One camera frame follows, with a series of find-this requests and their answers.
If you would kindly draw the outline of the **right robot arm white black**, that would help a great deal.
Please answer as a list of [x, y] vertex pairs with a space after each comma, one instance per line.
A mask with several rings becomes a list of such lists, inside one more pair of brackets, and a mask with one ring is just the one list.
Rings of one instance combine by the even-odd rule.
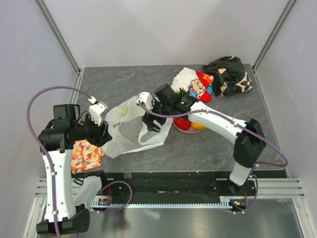
[[181, 96], [168, 84], [161, 85], [153, 95], [141, 92], [136, 102], [145, 110], [142, 122], [149, 131], [160, 132], [167, 118], [176, 118], [201, 124], [228, 139], [234, 144], [235, 162], [226, 187], [232, 195], [245, 189], [244, 183], [266, 146], [257, 120], [244, 121], [220, 113], [191, 95]]

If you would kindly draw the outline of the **white plastic bag fruit print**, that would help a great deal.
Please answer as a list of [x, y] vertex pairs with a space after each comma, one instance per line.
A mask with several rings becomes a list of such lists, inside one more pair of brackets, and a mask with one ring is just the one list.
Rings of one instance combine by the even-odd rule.
[[112, 140], [101, 147], [106, 156], [116, 158], [121, 154], [149, 150], [164, 144], [172, 119], [166, 120], [160, 132], [148, 131], [141, 121], [146, 111], [137, 105], [137, 100], [138, 96], [135, 95], [107, 113], [106, 122]]

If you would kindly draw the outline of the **red fake bell pepper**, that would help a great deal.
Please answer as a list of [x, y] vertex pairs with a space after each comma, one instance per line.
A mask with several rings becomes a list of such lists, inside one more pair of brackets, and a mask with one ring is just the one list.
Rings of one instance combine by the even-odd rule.
[[183, 118], [175, 118], [174, 125], [180, 130], [187, 131], [191, 128], [191, 122]]

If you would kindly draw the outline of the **fake pineapple green crown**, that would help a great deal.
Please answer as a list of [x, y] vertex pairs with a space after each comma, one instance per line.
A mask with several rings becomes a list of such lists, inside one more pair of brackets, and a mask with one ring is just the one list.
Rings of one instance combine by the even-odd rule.
[[176, 93], [179, 94], [180, 97], [190, 95], [190, 91], [188, 89], [183, 88], [183, 87], [179, 87], [179, 89], [176, 91]]

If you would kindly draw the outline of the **fake yellow fruit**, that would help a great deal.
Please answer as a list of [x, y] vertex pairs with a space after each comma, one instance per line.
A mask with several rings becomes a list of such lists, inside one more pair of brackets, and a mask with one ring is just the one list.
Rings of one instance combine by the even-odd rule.
[[191, 127], [192, 127], [194, 130], [197, 130], [197, 131], [207, 129], [204, 125], [199, 124], [199, 123], [196, 123], [196, 122], [192, 122], [192, 123], [191, 123]]

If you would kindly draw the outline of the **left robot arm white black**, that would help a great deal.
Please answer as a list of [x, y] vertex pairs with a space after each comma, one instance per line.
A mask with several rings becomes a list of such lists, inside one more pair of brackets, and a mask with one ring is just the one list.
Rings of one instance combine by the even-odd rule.
[[95, 194], [107, 193], [109, 184], [102, 173], [84, 175], [84, 183], [73, 196], [71, 161], [76, 141], [87, 140], [97, 147], [111, 141], [105, 121], [107, 105], [96, 102], [89, 106], [83, 121], [76, 114], [78, 104], [55, 105], [53, 119], [38, 139], [46, 166], [47, 207], [43, 221], [36, 225], [39, 235], [85, 233], [90, 224], [90, 207]]

